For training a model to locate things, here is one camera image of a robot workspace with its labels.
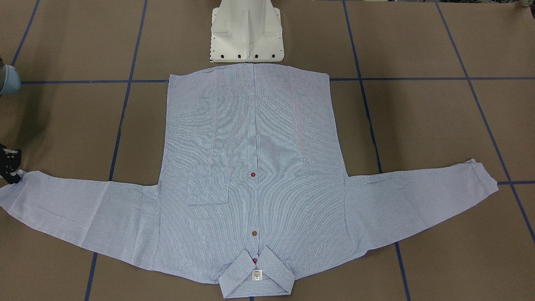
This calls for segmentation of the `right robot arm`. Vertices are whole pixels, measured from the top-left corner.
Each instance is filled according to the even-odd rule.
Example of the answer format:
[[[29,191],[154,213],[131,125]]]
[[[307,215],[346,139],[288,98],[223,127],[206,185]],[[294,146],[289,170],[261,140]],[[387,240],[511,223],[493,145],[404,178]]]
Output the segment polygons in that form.
[[[21,80],[16,68],[1,61],[1,95],[14,94],[20,90]],[[21,181],[18,170],[22,160],[21,149],[9,149],[0,145],[0,175],[8,184]]]

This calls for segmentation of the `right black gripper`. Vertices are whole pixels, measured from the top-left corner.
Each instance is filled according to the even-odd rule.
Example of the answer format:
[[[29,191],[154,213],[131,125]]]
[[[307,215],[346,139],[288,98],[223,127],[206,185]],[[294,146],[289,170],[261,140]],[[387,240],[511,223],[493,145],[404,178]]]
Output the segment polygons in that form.
[[[21,149],[9,149],[3,144],[0,145],[0,173],[8,184],[17,184],[21,181],[18,172],[21,159]]]

